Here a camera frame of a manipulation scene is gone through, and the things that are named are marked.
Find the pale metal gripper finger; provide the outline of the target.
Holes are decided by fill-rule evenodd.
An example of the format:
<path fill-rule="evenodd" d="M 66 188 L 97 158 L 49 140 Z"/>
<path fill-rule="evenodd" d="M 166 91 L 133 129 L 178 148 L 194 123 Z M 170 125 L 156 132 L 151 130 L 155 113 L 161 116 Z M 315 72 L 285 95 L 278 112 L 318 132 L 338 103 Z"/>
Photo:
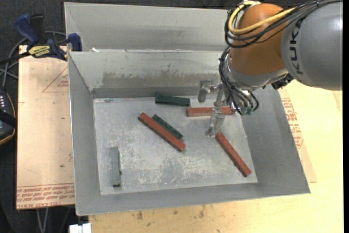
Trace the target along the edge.
<path fill-rule="evenodd" d="M 205 134 L 208 137 L 212 137 L 215 135 L 215 126 L 216 126 L 216 115 L 212 115 L 210 117 L 209 126 L 205 132 Z"/>
<path fill-rule="evenodd" d="M 217 133 L 221 133 L 224 120 L 225 120 L 225 115 L 216 115 L 215 131 Z"/>

